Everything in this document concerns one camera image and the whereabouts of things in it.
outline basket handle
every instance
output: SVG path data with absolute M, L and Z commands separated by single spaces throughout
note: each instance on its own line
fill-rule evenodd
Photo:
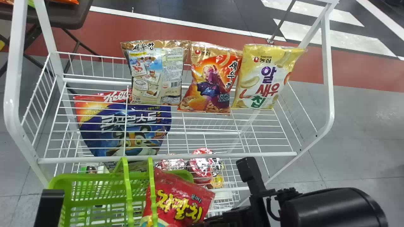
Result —
M 128 160 L 125 157 L 121 157 L 121 159 L 119 159 L 115 169 L 112 171 L 111 174 L 120 174 L 118 173 L 118 170 L 120 170 L 121 168 L 123 169 L 124 184 L 126 188 L 126 213 L 128 215 L 127 224 L 129 227 L 133 227 L 132 188 L 129 181 Z
M 151 201 L 151 220 L 153 221 L 153 227 L 157 227 L 157 204 L 156 204 L 156 186 L 154 185 L 154 167 L 153 159 L 149 157 L 147 159 L 147 171 L 149 172 L 149 184 L 150 184 L 150 201 Z

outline yellow snack bag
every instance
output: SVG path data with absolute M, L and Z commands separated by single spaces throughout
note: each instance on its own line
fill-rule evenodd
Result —
M 272 109 L 306 49 L 246 44 L 232 108 Z

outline shopping cart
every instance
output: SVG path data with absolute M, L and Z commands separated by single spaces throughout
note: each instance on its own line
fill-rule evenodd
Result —
M 324 124 L 312 122 L 291 82 L 279 95 L 274 111 L 231 109 L 230 114 L 225 116 L 179 112 L 176 111 L 177 108 L 172 108 L 171 130 L 163 139 L 159 154 L 126 156 L 127 160 L 167 160 L 172 158 L 171 153 L 175 153 L 175 158 L 183 159 L 185 163 L 192 158 L 220 158 L 224 182 L 220 188 L 211 189 L 216 197 L 209 216 L 221 214 L 246 202 L 248 186 L 240 178 L 236 160 L 246 156 L 255 157 L 263 178 L 267 179 L 264 181 L 265 185 L 276 178 L 324 137 L 334 121 L 328 16 L 338 1 L 322 2 L 327 5 L 299 46 L 306 47 L 321 26 L 325 88 L 323 96 L 327 105 Z M 77 108 L 73 97 L 97 92 L 127 91 L 131 85 L 131 77 L 125 58 L 57 51 L 45 4 L 42 0 L 34 0 L 34 3 L 49 55 L 38 75 L 24 115 L 19 118 L 27 0 L 15 1 L 4 93 L 4 119 L 13 140 L 42 184 L 47 187 L 49 181 L 59 174 L 76 173 L 79 177 L 83 167 L 95 166 L 98 169 L 104 162 L 117 162 L 124 156 L 125 145 L 123 152 L 117 156 L 93 156 L 78 129 Z M 67 61 L 71 63 L 71 69 L 64 73 L 62 62 Z M 187 89 L 191 82 L 190 71 L 183 72 L 182 80 L 182 89 Z M 128 105 L 128 92 L 123 98 Z M 54 116 L 52 121 L 46 120 L 48 114 Z M 49 132 L 49 136 L 46 148 L 40 150 L 35 147 L 41 132 Z M 213 150 L 214 154 L 191 154 L 201 147 Z M 285 164 L 274 170 L 273 167 L 278 166 L 279 162 Z

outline brand logo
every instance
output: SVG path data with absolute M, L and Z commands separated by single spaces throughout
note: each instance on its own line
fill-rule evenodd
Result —
M 114 101 L 119 101 L 119 100 L 126 100 L 126 97 L 128 96 L 127 91 L 114 91 L 113 93 L 106 95 L 104 97 L 104 102 L 109 103 L 109 102 L 114 102 Z

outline red snack bag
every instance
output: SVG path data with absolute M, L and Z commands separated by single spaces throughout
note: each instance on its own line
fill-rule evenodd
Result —
M 182 227 L 202 222 L 215 194 L 202 186 L 154 168 L 158 226 Z M 140 226 L 152 226 L 150 187 Z

